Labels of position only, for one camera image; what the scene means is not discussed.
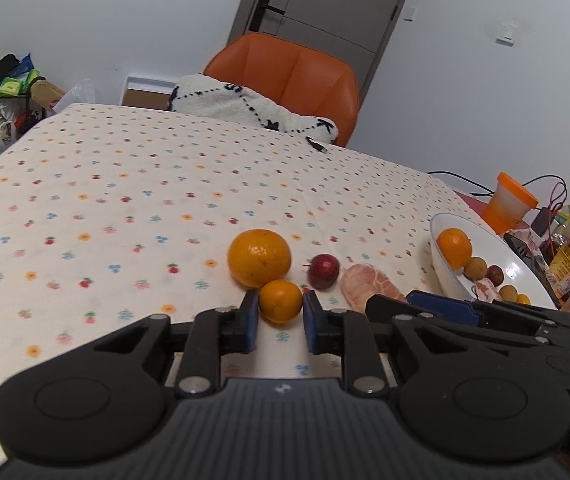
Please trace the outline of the small orange kumquat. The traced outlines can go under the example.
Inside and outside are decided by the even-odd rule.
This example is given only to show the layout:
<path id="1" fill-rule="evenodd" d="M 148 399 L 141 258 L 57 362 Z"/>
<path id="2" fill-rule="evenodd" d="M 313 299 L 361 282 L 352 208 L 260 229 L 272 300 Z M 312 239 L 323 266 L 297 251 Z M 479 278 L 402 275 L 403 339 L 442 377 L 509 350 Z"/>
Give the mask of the small orange kumquat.
<path id="1" fill-rule="evenodd" d="M 260 289 L 260 313 L 271 323 L 291 322 L 299 315 L 301 308 L 302 292 L 296 284 L 290 281 L 271 281 Z"/>
<path id="2" fill-rule="evenodd" d="M 530 304 L 530 299 L 525 294 L 518 294 L 516 302 L 517 304 Z"/>

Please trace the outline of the brown longan fruit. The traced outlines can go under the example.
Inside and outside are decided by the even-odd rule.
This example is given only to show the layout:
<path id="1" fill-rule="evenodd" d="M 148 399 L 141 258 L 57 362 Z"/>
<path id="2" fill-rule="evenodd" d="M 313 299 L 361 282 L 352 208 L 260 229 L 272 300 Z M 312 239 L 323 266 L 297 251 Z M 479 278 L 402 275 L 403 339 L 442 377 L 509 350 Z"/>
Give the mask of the brown longan fruit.
<path id="1" fill-rule="evenodd" d="M 463 275 L 468 280 L 476 282 L 486 278 L 487 269 L 487 263 L 483 258 L 472 257 L 464 266 Z"/>
<path id="2" fill-rule="evenodd" d="M 517 302 L 518 292 L 513 285 L 504 285 L 499 289 L 499 296 L 503 301 Z"/>

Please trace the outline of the long peeled pomelo segment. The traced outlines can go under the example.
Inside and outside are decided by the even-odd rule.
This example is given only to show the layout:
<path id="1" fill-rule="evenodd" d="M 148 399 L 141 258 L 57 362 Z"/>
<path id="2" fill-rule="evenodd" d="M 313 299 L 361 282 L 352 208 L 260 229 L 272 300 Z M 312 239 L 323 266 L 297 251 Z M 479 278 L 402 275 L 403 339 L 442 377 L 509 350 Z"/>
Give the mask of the long peeled pomelo segment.
<path id="1" fill-rule="evenodd" d="M 489 278 L 482 278 L 479 281 L 475 281 L 472 285 L 472 292 L 479 301 L 494 302 L 494 300 L 500 300 L 501 296 L 498 289 L 494 287 Z"/>

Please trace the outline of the dark red small fruit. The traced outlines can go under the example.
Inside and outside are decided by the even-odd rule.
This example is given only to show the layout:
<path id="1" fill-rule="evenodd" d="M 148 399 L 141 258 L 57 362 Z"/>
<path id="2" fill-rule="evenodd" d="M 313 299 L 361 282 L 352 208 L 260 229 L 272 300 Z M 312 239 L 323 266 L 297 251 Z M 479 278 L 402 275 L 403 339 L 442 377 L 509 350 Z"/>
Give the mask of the dark red small fruit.
<path id="1" fill-rule="evenodd" d="M 491 281 L 494 287 L 499 287 L 504 281 L 503 270 L 500 268 L 500 266 L 493 264 L 487 269 L 486 278 Z"/>

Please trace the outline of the short peeled pomelo segment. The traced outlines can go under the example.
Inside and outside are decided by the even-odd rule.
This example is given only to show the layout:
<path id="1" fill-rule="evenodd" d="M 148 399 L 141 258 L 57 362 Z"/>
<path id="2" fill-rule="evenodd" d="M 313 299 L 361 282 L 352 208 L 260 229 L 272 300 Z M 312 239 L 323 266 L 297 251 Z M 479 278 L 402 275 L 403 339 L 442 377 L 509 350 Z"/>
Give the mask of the short peeled pomelo segment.
<path id="1" fill-rule="evenodd" d="M 351 310 L 363 313 L 367 300 L 375 295 L 404 301 L 400 289 L 376 266 L 355 263 L 341 276 L 339 287 Z"/>

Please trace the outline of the large orange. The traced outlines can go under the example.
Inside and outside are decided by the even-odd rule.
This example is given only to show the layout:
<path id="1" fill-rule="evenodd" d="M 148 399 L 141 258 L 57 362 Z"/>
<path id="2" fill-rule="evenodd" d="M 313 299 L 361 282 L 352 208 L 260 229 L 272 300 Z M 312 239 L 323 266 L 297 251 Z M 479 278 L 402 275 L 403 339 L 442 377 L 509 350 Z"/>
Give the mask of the large orange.
<path id="1" fill-rule="evenodd" d="M 291 270 L 291 248 L 279 234 L 253 229 L 238 234 L 227 249 L 231 277 L 246 288 L 283 280 Z"/>
<path id="2" fill-rule="evenodd" d="M 473 257 L 473 246 L 468 234 L 458 228 L 443 230 L 436 238 L 437 246 L 450 269 L 459 271 Z"/>

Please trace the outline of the white Sweet bowl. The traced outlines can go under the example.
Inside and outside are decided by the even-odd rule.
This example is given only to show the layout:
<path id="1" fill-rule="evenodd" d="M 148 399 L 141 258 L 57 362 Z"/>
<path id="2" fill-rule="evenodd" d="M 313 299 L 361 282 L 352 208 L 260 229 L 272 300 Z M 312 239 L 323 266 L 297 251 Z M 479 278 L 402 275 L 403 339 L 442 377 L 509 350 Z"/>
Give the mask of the white Sweet bowl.
<path id="1" fill-rule="evenodd" d="M 430 251 L 445 296 L 514 300 L 554 309 L 534 271 L 504 240 L 468 219 L 441 212 L 430 220 Z"/>

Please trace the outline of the orange lidded cup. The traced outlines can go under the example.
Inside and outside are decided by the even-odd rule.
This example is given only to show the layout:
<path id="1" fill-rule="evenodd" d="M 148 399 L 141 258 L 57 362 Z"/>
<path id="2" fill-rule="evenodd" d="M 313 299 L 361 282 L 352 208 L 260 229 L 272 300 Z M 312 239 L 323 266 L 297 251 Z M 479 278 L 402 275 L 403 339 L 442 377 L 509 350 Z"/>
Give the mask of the orange lidded cup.
<path id="1" fill-rule="evenodd" d="M 480 218 L 494 233 L 503 235 L 516 229 L 524 215 L 537 206 L 538 198 L 534 194 L 505 172 L 500 172 L 494 194 Z"/>

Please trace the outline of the floral white tablecloth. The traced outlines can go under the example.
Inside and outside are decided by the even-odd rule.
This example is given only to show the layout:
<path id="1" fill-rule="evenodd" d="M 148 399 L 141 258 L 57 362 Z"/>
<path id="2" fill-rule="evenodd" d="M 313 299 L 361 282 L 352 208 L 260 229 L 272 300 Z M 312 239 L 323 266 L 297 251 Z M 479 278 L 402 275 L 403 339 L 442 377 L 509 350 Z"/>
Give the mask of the floral white tablecloth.
<path id="1" fill-rule="evenodd" d="M 231 241 L 268 229 L 307 282 L 320 254 L 437 292 L 430 218 L 473 211 L 424 172 L 160 110 L 78 104 L 0 155 L 0 384 L 154 313 L 235 306 Z M 0 463 L 4 454 L 0 448 Z"/>

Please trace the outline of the white black-patterned cushion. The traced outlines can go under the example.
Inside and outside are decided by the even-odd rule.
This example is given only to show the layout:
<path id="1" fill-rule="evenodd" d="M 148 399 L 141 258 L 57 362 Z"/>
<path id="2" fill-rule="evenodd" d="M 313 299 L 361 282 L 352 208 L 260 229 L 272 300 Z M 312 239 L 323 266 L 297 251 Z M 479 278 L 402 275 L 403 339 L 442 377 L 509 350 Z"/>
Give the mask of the white black-patterned cushion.
<path id="1" fill-rule="evenodd" d="M 179 79 L 170 94 L 168 110 L 309 136 L 325 143 L 333 143 L 339 133 L 329 118 L 296 114 L 248 87 L 200 74 Z"/>

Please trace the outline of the orange leather chair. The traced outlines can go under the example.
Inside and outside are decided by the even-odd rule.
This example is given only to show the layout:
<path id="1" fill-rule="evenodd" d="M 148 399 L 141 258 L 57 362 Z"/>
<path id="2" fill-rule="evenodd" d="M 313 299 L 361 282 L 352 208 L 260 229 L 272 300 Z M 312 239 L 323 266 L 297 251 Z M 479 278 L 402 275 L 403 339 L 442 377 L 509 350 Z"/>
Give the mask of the orange leather chair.
<path id="1" fill-rule="evenodd" d="M 360 99 L 352 68 L 339 58 L 273 36 L 251 32 L 208 63 L 204 74 L 248 87 L 293 113 L 331 119 L 334 143 L 348 144 Z"/>

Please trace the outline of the white framed cork board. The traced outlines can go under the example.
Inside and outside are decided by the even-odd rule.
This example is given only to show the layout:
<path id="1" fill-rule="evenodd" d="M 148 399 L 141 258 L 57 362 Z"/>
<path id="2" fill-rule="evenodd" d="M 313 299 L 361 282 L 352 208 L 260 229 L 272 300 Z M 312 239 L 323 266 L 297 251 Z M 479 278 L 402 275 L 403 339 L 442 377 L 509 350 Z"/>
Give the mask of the white framed cork board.
<path id="1" fill-rule="evenodd" d="M 125 77 L 120 104 L 148 110 L 167 110 L 176 85 L 171 80 L 128 75 Z"/>

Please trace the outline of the clear plastic bag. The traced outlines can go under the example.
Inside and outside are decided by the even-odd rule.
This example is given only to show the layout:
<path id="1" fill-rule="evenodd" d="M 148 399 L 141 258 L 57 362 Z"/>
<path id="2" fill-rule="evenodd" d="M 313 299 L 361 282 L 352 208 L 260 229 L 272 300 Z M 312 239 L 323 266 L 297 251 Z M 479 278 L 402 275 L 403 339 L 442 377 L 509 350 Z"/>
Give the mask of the clear plastic bag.
<path id="1" fill-rule="evenodd" d="M 55 114 L 61 113 L 73 104 L 95 104 L 96 91 L 94 84 L 88 79 L 82 79 L 67 91 L 53 106 Z"/>

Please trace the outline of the grey door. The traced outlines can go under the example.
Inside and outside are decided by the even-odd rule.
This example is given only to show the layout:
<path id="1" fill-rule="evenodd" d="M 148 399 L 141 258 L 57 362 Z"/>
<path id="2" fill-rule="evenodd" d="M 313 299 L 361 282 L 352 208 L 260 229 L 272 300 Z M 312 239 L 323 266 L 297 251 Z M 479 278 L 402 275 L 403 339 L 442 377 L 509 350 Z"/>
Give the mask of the grey door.
<path id="1" fill-rule="evenodd" d="M 248 34 L 258 0 L 241 0 L 229 40 Z M 335 56 L 355 72 L 366 96 L 405 0 L 270 0 L 259 32 Z"/>

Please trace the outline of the white wall switch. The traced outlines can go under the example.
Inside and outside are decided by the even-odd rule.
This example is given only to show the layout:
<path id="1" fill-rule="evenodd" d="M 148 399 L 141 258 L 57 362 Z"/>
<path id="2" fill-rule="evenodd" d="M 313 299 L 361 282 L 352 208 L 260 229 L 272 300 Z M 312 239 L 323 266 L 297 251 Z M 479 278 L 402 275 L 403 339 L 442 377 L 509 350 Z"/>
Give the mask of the white wall switch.
<path id="1" fill-rule="evenodd" d="M 416 14 L 414 6 L 407 6 L 403 9 L 403 19 L 407 22 L 413 22 Z"/>

